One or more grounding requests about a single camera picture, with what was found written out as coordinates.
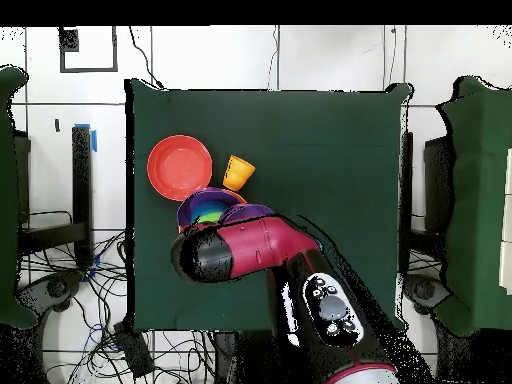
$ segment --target green cloth panel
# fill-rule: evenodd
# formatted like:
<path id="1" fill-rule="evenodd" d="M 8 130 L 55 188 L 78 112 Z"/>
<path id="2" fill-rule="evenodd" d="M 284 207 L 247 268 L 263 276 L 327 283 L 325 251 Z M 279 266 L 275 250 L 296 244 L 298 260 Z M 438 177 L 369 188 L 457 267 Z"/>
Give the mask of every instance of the green cloth panel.
<path id="1" fill-rule="evenodd" d="M 452 128 L 455 204 L 447 231 L 446 282 L 454 296 L 436 315 L 455 334 L 512 329 L 512 296 L 499 286 L 512 92 L 461 79 L 459 98 L 440 105 Z"/>
<path id="2" fill-rule="evenodd" d="M 151 149 L 173 134 L 204 143 L 213 160 L 211 186 L 222 186 L 231 154 L 254 164 L 240 194 L 301 225 L 296 215 L 302 214 L 325 230 L 398 325 L 400 112 L 407 84 L 387 93 L 163 91 L 131 84 L 137 330 L 270 328 L 263 272 L 207 286 L 173 270 L 179 203 L 160 196 L 146 172 Z"/>
<path id="3" fill-rule="evenodd" d="M 0 324 L 20 329 L 37 323 L 34 312 L 22 307 L 14 296 L 18 282 L 18 178 L 14 149 L 14 120 L 10 110 L 14 93 L 27 82 L 26 74 L 12 66 L 0 67 Z"/>

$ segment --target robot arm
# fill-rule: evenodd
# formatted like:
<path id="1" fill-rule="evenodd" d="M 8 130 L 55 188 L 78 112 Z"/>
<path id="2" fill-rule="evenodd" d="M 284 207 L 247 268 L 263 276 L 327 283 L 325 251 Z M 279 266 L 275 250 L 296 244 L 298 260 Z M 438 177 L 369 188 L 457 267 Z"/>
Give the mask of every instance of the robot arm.
<path id="1" fill-rule="evenodd" d="M 398 384 L 347 282 L 316 240 L 284 217 L 190 227 L 176 239 L 171 260 L 179 275 L 207 284 L 268 269 L 286 317 L 278 337 L 304 353 L 310 383 Z"/>

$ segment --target purple bowl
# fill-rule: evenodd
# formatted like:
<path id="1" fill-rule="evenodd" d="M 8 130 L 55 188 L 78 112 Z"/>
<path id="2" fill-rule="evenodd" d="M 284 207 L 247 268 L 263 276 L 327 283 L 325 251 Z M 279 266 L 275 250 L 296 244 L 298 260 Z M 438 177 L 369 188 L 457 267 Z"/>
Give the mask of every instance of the purple bowl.
<path id="1" fill-rule="evenodd" d="M 226 193 L 220 188 L 206 187 L 202 190 L 196 191 L 194 194 L 191 194 L 180 205 L 176 214 L 178 225 L 181 227 L 190 225 L 192 223 L 192 212 L 197 208 L 197 206 L 201 203 L 212 201 L 222 202 L 226 204 L 226 208 L 240 203 L 239 199 L 229 193 Z"/>
<path id="2" fill-rule="evenodd" d="M 228 223 L 242 219 L 258 218 L 260 216 L 272 215 L 274 211 L 263 205 L 242 203 L 231 206 L 220 216 L 219 222 Z"/>

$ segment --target red plate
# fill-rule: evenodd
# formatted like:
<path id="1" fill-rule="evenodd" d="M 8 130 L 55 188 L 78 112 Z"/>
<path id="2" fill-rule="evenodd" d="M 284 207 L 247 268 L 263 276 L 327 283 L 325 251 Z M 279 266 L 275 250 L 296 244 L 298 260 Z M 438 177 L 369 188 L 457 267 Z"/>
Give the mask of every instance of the red plate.
<path id="1" fill-rule="evenodd" d="M 160 141 L 148 158 L 148 177 L 162 196 L 183 201 L 212 178 L 212 158 L 194 137 L 172 135 Z"/>

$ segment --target yellow cup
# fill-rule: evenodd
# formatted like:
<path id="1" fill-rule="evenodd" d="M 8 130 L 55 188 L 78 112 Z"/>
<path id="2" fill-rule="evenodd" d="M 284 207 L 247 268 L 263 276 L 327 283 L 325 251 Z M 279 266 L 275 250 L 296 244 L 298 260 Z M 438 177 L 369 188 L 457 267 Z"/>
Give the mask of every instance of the yellow cup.
<path id="1" fill-rule="evenodd" d="M 230 190 L 238 191 L 255 170 L 256 168 L 249 162 L 231 155 L 222 184 Z"/>

